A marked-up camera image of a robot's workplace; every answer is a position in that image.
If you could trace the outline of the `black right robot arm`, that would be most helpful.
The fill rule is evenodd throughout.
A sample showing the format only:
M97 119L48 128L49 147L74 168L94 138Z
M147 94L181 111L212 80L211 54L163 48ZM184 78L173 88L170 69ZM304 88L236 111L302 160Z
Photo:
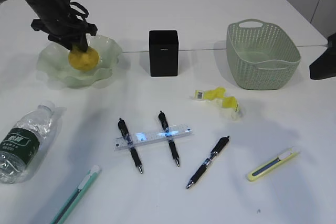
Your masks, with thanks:
M335 77L335 37L335 33L328 37L326 51L309 66L310 79L322 80Z

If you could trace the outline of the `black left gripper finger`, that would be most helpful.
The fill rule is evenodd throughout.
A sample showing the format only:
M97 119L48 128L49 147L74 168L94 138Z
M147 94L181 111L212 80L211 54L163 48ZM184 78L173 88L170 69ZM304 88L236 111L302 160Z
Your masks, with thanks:
M58 38L58 44L65 47L69 51L72 50L73 39L72 38Z
M85 33L79 36L78 41L76 42L76 46L82 52L86 52L88 50L88 43Z

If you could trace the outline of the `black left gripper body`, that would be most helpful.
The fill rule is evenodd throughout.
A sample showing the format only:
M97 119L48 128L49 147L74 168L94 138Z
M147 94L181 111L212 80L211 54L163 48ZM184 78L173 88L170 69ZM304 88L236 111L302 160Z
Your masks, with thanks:
M71 41L80 41L86 34L95 36L98 31L96 25L77 18L68 21L55 19L48 22L42 19L33 19L31 27L35 31L47 33L52 38Z

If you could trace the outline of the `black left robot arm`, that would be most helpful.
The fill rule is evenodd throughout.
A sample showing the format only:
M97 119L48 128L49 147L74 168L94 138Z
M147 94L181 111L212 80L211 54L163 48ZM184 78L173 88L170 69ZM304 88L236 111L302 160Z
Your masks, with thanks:
M48 39L72 50L73 47L86 52L88 43L86 35L95 36L97 27L86 21L88 10L75 0L25 0L38 16L33 19L31 27L42 31Z

